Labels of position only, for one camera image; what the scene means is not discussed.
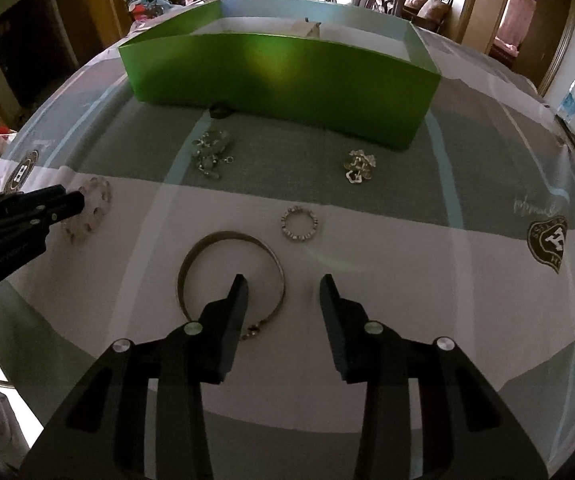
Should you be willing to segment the silver flower chain jewelry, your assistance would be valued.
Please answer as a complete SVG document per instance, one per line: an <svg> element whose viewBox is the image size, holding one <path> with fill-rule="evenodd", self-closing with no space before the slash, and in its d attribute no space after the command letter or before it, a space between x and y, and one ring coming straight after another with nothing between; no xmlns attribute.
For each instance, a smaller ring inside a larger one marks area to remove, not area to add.
<svg viewBox="0 0 575 480"><path fill-rule="evenodd" d="M376 167L374 155L365 154L364 150L353 150L344 162L345 178L350 184L358 185L372 179Z"/></svg>

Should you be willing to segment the patterned grey white tablecloth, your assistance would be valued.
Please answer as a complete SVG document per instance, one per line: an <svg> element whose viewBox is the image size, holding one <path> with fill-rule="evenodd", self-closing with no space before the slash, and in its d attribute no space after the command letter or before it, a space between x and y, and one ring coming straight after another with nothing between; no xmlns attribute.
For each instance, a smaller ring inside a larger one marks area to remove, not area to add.
<svg viewBox="0 0 575 480"><path fill-rule="evenodd" d="M0 365L40 420L112 342L167 335L242 274L255 335L226 381L202 389L216 477L350 478L365 387L335 370L319 304L330 274L402 337L453 339L548 474L564 466L575 453L575 146L527 79L417 33L441 81L405 151L142 102L120 58L141 32L45 102L0 157L0 192L86 195L46 252L0 284ZM346 180L353 150L375 156L370 181Z"/></svg>

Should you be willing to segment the small black round object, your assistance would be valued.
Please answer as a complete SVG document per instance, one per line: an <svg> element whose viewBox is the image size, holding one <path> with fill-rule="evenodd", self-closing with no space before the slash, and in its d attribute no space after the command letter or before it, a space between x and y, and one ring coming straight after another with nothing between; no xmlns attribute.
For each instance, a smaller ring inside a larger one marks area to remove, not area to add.
<svg viewBox="0 0 575 480"><path fill-rule="evenodd" d="M236 110L229 103L220 101L210 105L208 111L211 118L222 120L230 117Z"/></svg>

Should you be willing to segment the red and blue bag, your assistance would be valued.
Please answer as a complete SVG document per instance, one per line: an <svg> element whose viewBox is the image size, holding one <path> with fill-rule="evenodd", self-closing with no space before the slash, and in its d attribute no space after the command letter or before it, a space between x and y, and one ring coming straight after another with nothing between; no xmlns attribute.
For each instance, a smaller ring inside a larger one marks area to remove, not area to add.
<svg viewBox="0 0 575 480"><path fill-rule="evenodd" d="M168 0L128 0L127 6L135 22L157 18L173 9Z"/></svg>

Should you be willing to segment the clear plastic water bottle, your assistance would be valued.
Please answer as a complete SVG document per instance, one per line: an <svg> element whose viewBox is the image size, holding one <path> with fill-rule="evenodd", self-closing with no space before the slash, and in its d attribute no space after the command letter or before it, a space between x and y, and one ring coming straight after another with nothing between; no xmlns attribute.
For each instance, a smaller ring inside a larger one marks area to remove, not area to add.
<svg viewBox="0 0 575 480"><path fill-rule="evenodd" d="M575 79L557 107L557 116L565 122L570 122L575 116Z"/></svg>

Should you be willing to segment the green cardboard box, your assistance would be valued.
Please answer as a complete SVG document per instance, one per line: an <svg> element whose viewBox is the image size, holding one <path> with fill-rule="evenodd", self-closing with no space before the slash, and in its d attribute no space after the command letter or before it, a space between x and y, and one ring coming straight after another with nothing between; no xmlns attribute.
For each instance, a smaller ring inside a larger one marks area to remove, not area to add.
<svg viewBox="0 0 575 480"><path fill-rule="evenodd" d="M320 22L298 38L296 21ZM120 47L142 102L236 112L345 133L405 151L441 73L407 21L312 0L190 6Z"/></svg>

